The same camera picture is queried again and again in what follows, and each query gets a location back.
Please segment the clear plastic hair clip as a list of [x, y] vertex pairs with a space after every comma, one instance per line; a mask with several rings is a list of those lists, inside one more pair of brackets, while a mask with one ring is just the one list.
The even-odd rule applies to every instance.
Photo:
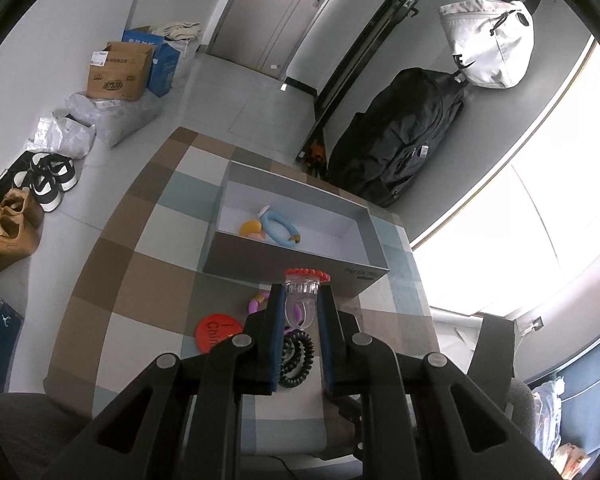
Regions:
[[306, 330], [316, 313], [320, 286], [330, 275], [314, 269], [293, 268], [285, 273], [285, 315], [291, 330]]

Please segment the cream tote bag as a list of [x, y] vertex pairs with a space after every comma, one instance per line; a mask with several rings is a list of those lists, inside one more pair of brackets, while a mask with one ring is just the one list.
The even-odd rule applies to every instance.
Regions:
[[199, 22], [176, 21], [151, 29], [151, 32], [169, 41], [197, 40], [202, 34]]

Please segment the red round badge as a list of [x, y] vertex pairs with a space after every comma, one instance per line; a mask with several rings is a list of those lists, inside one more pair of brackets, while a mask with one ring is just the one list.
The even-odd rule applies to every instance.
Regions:
[[202, 354], [209, 353], [217, 344], [240, 334], [242, 324], [230, 315], [215, 313], [203, 318], [194, 330], [195, 342]]

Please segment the blue shopping bag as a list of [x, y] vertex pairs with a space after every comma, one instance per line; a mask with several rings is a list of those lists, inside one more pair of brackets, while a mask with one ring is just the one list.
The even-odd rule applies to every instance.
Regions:
[[142, 32], [139, 29], [127, 29], [122, 35], [123, 42], [132, 44], [150, 44], [154, 47], [147, 89], [158, 98], [168, 94], [178, 67], [180, 52], [174, 49], [163, 36]]

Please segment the grey cardboard box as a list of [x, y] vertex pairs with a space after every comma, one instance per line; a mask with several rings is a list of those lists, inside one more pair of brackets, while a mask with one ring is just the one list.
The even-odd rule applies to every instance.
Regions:
[[[262, 222], [266, 240], [239, 235]], [[367, 208], [331, 192], [241, 162], [230, 162], [211, 217], [202, 270], [235, 281], [274, 284], [293, 268], [330, 275], [354, 297], [389, 272]]]

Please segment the checkered table cloth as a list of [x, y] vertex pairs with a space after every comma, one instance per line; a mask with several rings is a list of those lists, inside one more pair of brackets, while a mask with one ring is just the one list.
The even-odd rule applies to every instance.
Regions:
[[[207, 315], [225, 313], [245, 321], [248, 301], [264, 285], [201, 273], [212, 206], [230, 160], [365, 204], [297, 169], [177, 128], [122, 197], [76, 282], [43, 382], [57, 404], [95, 417], [159, 354], [172, 352], [182, 359], [199, 354], [194, 330]], [[390, 272], [355, 298], [337, 298], [338, 307], [395, 352], [438, 351], [401, 220], [375, 206], [370, 213]], [[243, 453], [350, 453], [353, 425], [324, 400], [321, 365], [316, 358], [300, 387], [245, 397]]]

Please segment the brown boot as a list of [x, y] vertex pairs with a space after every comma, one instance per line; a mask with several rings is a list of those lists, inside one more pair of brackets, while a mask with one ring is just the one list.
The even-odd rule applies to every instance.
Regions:
[[0, 207], [0, 272], [29, 258], [40, 244], [40, 233], [22, 214], [9, 214]]
[[42, 226], [44, 211], [29, 190], [11, 188], [0, 203], [0, 213], [3, 217], [23, 216], [38, 229]]

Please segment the black coat rack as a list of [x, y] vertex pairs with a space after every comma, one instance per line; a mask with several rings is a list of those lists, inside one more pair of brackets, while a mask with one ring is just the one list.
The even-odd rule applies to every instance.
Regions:
[[296, 149], [302, 162], [322, 136], [352, 84], [404, 18], [416, 14], [419, 0], [325, 0], [320, 16], [302, 40], [286, 81], [314, 90], [314, 124]]

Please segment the grey door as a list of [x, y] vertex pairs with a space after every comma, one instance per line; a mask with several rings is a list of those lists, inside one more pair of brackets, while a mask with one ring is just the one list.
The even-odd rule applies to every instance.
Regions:
[[228, 0], [207, 53], [281, 80], [329, 0]]

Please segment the black backpack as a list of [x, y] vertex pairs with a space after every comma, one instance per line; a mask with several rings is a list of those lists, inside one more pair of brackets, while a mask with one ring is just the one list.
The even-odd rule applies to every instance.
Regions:
[[379, 207], [394, 204], [462, 110], [466, 86], [458, 73], [401, 70], [338, 139], [328, 182]]

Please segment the white plastic bag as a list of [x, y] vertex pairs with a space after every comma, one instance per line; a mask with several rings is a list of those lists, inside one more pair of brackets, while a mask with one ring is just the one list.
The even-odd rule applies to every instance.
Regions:
[[162, 102], [150, 91], [137, 101], [90, 99], [73, 93], [65, 107], [38, 120], [24, 149], [82, 159], [99, 140], [113, 148], [155, 120]]

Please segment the brown cardboard box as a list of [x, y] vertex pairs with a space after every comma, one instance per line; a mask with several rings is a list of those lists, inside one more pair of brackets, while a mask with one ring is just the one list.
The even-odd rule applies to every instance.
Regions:
[[145, 92], [155, 48], [136, 42], [108, 42], [92, 53], [86, 85], [90, 99], [138, 101]]

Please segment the pink yellow hair clip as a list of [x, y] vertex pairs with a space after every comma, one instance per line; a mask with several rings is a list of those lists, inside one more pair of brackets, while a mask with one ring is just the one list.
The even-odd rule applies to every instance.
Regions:
[[258, 219], [245, 222], [239, 229], [239, 235], [250, 238], [250, 240], [266, 240], [262, 222]]

